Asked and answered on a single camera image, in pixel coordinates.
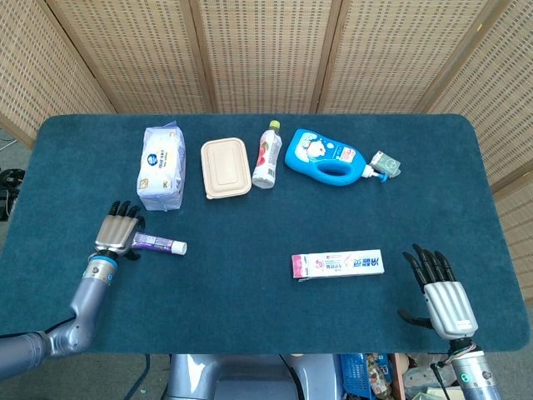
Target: laundry detergent bottle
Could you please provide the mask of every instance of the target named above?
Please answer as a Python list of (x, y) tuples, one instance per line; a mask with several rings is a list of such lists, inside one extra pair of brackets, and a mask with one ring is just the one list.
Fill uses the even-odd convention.
[(387, 180), (387, 175), (374, 171), (352, 146), (302, 128), (294, 133), (286, 151), (285, 164), (319, 182), (334, 186), (349, 185), (360, 177), (377, 177), (382, 182)]

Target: facial tissue package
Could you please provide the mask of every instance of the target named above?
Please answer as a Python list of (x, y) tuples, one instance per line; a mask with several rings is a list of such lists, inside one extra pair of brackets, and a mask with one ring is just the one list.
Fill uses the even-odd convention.
[(176, 122), (144, 131), (137, 194), (148, 211), (177, 210), (185, 183), (185, 142)]

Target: bottle handle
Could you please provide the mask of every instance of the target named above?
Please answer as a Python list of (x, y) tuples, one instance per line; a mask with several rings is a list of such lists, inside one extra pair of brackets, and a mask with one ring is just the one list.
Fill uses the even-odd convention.
[(333, 186), (346, 186), (355, 182), (361, 174), (350, 163), (320, 161), (313, 164), (315, 168), (315, 179), (322, 183)]

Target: teal tablecloth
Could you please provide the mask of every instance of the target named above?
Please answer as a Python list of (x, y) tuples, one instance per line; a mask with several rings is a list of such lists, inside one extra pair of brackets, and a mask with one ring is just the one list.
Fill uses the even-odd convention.
[[(272, 190), (207, 200), (200, 147), (239, 137), (255, 165), (271, 118), (284, 142)], [(487, 350), (524, 346), (529, 326), (472, 126), (456, 115), (70, 115), (40, 130), (0, 262), (0, 334), (70, 316), (114, 200), (140, 204), (145, 127), (176, 119), (187, 145), (182, 209), (146, 212), (147, 233), (188, 242), (185, 257), (121, 260), (92, 350), (115, 353), (439, 352), (401, 252), (441, 250), (469, 293)], [(401, 175), (330, 187), (283, 164), (298, 127), (350, 143)], [(380, 276), (297, 282), (291, 255), (380, 248)]]

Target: cable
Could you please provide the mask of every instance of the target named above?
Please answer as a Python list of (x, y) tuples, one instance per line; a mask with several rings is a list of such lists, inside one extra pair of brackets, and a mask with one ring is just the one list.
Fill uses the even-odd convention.
[(446, 360), (443, 361), (443, 363), (445, 365), (451, 363), (453, 360), (455, 360), (456, 358), (459, 358), (461, 356), (464, 356), (465, 354), (471, 352), (472, 350), (474, 350), (475, 348), (477, 347), (477, 344), (475, 344), (474, 342), (472, 342), (472, 344), (468, 347), (465, 347), (465, 348), (461, 348), (455, 352), (453, 352)]
[(133, 397), (133, 395), (135, 394), (139, 386), (141, 386), (142, 381), (144, 381), (144, 378), (147, 377), (148, 372), (150, 371), (150, 354), (145, 354), (144, 357), (147, 361), (147, 365), (145, 366), (144, 371), (142, 371), (141, 376), (137, 378), (135, 383), (133, 383), (132, 388), (126, 394), (126, 396), (124, 397), (124, 400), (130, 400), (130, 398)]
[(58, 322), (56, 323), (55, 325), (52, 325), (50, 328), (48, 328), (47, 330), (45, 330), (44, 332), (45, 333), (50, 333), (51, 331), (53, 331), (55, 328), (58, 328), (60, 326), (62, 326), (64, 323), (69, 323), (71, 322), (72, 320), (76, 319), (76, 316), (72, 316), (70, 318), (67, 318), (65, 319), (64, 321), (61, 321), (61, 322)]
[(285, 361), (285, 358), (281, 354), (278, 354), (283, 361), (283, 363), (286, 366), (286, 369), (291, 374), (292, 380), (294, 381), (294, 384), (296, 385), (296, 391), (298, 392), (298, 400), (306, 400), (306, 397), (303, 394), (303, 388), (301, 387), (300, 377), (298, 377), (298, 374), (294, 370), (293, 367), (289, 366), (289, 364)]
[(446, 400), (450, 400), (450, 396), (448, 396), (448, 392), (446, 391), (446, 386), (444, 386), (444, 383), (442, 382), (442, 377), (441, 373), (439, 372), (438, 364), (432, 363), (430, 365), (430, 368), (433, 370), (437, 382), (441, 385), (441, 389), (444, 395), (446, 396)]
[[(76, 316), (73, 316), (73, 317), (70, 317), (68, 319), (65, 319), (64, 321), (61, 321), (61, 322), (58, 322), (56, 323), (55, 325), (52, 325), (51, 327), (49, 327), (48, 329), (46, 329), (44, 332), (46, 334), (50, 333), (51, 331), (53, 331), (55, 328), (57, 327), (60, 327), (61, 325), (63, 325), (64, 323), (69, 323), (71, 322), (73, 319), (75, 319)], [(22, 336), (22, 335), (28, 335), (29, 333), (34, 333), (34, 332), (19, 332), (19, 333), (8, 333), (7, 335), (0, 335), (0, 339), (7, 339), (7, 338), (16, 338), (17, 336)]]
[(0, 152), (6, 148), (8, 148), (9, 146), (11, 146), (12, 144), (15, 144), (16, 142), (18, 142), (18, 140), (13, 140), (12, 142), (6, 144), (4, 147), (0, 147)]
[(9, 189), (6, 190), (6, 214), (7, 214), (7, 219), (9, 219), (9, 215), (11, 214), (9, 212)]

